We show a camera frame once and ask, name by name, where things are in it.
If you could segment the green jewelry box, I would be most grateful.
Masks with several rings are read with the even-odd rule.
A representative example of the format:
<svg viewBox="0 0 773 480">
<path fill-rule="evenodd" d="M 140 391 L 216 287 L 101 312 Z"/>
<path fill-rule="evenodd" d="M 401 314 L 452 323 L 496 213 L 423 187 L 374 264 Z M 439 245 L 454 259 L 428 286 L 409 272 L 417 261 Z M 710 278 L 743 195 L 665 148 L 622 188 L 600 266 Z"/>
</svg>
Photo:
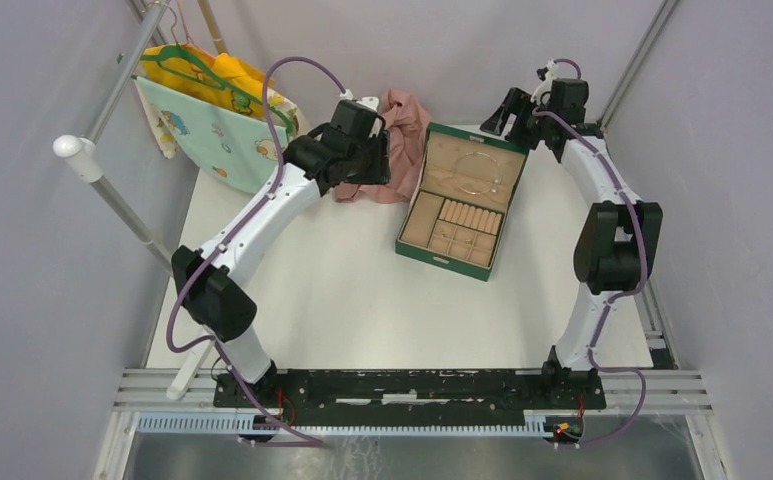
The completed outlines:
<svg viewBox="0 0 773 480">
<path fill-rule="evenodd" d="M 415 195 L 426 191 L 503 212 L 506 225 L 528 155 L 528 149 L 500 138 L 431 123 L 409 209 Z"/>
</svg>

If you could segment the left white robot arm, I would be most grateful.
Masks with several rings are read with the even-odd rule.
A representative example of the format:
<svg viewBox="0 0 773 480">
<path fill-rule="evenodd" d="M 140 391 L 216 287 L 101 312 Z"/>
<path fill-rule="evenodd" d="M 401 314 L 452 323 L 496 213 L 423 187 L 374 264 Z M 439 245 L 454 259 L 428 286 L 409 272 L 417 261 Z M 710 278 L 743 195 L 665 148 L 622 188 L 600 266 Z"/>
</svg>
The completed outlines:
<svg viewBox="0 0 773 480">
<path fill-rule="evenodd" d="M 258 307 L 245 289 L 264 254 L 291 222 L 342 183 L 385 184 L 389 131 L 376 97 L 341 100 L 331 120 L 292 140 L 273 177 L 241 212 L 200 248 L 179 247 L 172 257 L 177 301 L 241 377 L 237 392 L 252 407 L 268 405 L 274 362 L 253 322 Z"/>
</svg>

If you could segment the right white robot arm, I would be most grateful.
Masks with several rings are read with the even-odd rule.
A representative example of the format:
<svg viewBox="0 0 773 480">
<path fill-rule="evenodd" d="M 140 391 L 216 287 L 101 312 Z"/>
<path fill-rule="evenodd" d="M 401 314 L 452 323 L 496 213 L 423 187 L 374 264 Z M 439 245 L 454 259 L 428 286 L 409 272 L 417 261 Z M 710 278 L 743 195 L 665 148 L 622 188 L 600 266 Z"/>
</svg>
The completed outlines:
<svg viewBox="0 0 773 480">
<path fill-rule="evenodd" d="M 643 200 L 611 160 L 602 127 L 585 120 L 589 85 L 574 78 L 547 78 L 536 95 L 507 92 L 480 129 L 534 150 L 545 145 L 588 203 L 573 253 L 579 289 L 564 333 L 552 347 L 539 382 L 542 400 L 564 408 L 580 393 L 574 372 L 604 372 L 599 345 L 624 298 L 640 293 L 652 273 L 663 221 L 662 207 Z"/>
</svg>

